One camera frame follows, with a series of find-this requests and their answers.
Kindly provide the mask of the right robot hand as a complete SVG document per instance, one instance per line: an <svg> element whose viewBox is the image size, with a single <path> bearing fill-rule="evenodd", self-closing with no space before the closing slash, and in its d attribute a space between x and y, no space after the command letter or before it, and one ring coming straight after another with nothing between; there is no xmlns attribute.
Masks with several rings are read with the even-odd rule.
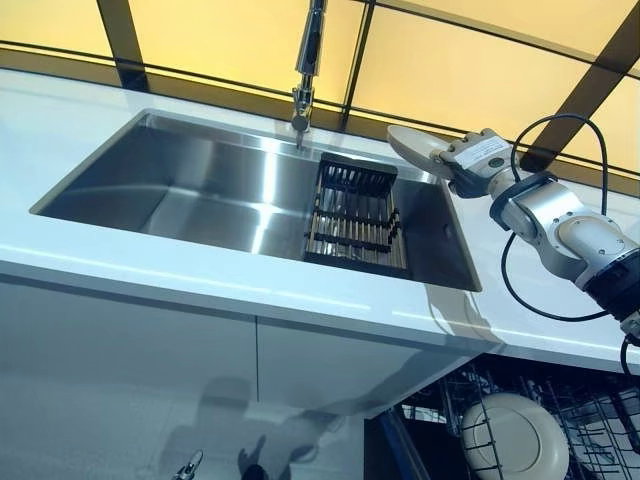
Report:
<svg viewBox="0 0 640 480"><path fill-rule="evenodd" d="M512 145L493 130L469 132L429 155L449 189L463 199L497 198L515 184L510 166Z"/></svg>

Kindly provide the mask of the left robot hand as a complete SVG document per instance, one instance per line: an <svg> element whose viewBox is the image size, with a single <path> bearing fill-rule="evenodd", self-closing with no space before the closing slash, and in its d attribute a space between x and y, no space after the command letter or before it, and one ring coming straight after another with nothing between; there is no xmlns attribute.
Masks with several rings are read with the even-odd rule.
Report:
<svg viewBox="0 0 640 480"><path fill-rule="evenodd" d="M171 477L172 480L193 480L196 472L204 458L202 450L197 450L190 459L182 465L178 471Z"/></svg>

